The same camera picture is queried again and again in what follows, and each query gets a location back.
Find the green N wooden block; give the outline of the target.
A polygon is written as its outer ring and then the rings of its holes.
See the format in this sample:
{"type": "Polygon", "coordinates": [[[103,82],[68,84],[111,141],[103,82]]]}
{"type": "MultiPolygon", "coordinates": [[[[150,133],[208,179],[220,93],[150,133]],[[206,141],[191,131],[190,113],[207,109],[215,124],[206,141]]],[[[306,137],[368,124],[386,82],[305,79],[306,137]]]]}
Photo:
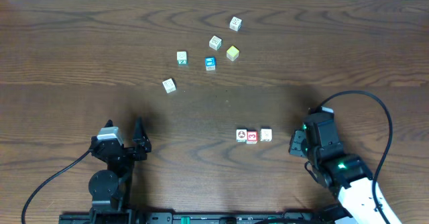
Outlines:
{"type": "Polygon", "coordinates": [[[262,128],[260,131],[260,140],[261,140],[261,142],[271,142],[272,141],[272,129],[262,128]]]}

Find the red-framed number three block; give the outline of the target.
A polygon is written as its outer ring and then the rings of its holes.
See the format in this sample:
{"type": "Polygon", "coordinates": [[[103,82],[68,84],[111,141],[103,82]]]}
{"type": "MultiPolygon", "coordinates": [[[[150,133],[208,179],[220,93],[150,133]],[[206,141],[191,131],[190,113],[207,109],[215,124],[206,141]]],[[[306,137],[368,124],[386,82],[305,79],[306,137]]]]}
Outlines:
{"type": "Polygon", "coordinates": [[[247,144],[256,144],[258,142],[258,133],[256,131],[247,132],[247,144]]]}

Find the soccer ball yellow-top block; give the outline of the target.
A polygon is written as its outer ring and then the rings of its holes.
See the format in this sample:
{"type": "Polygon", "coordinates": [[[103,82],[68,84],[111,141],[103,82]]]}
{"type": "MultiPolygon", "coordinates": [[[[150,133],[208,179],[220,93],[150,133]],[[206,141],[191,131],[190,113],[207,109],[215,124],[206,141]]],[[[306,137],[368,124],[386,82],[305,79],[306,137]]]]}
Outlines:
{"type": "Polygon", "coordinates": [[[246,129],[236,129],[236,141],[237,142],[246,142],[247,141],[247,130],[246,129]]]}

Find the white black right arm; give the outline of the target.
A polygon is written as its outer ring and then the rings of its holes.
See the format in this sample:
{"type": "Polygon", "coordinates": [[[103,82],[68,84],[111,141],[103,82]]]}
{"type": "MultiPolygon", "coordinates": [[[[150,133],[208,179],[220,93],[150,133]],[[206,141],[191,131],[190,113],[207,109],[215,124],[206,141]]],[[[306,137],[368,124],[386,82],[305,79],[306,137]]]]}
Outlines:
{"type": "Polygon", "coordinates": [[[304,168],[339,202],[355,223],[400,223],[381,192],[375,175],[356,154],[346,154],[341,142],[311,144],[307,129],[297,129],[289,153],[307,159],[304,168]]]}

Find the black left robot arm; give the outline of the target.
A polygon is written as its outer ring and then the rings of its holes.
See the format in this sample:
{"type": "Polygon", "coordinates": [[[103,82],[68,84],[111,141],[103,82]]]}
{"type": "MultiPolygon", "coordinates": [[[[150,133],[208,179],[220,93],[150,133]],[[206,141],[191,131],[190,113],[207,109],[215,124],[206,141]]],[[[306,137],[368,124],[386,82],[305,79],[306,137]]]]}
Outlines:
{"type": "Polygon", "coordinates": [[[107,165],[96,172],[88,183],[92,196],[91,223],[145,223],[145,215],[130,206],[133,169],[136,162],[147,159],[151,143],[142,118],[135,122],[135,143],[126,147],[118,127],[109,120],[98,135],[91,137],[89,152],[107,165]]]}

